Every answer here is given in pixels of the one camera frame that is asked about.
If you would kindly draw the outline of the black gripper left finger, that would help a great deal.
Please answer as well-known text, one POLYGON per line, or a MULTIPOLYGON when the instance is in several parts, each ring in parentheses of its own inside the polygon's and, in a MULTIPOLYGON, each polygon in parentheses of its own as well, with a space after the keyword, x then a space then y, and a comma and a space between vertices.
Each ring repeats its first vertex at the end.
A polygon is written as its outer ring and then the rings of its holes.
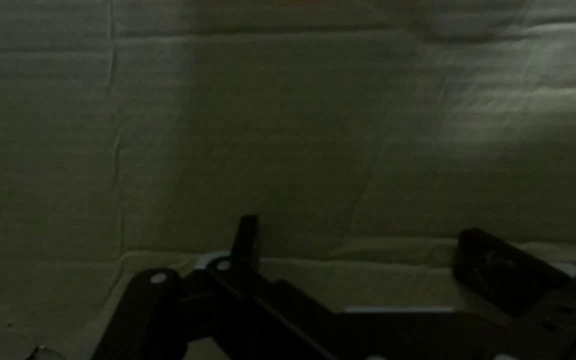
POLYGON ((183 360, 214 339, 229 360, 342 360, 334 313, 257 269, 259 217, 243 213, 223 255, 181 276, 138 272, 85 360, 183 360))

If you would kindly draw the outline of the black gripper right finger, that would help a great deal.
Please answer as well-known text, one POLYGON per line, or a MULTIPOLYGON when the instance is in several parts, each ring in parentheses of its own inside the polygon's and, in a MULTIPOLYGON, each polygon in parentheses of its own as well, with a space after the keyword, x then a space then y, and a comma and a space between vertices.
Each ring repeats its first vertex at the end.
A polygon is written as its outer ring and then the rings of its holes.
POLYGON ((480 227, 458 233, 452 273, 512 318, 482 360, 576 360, 576 273, 480 227))

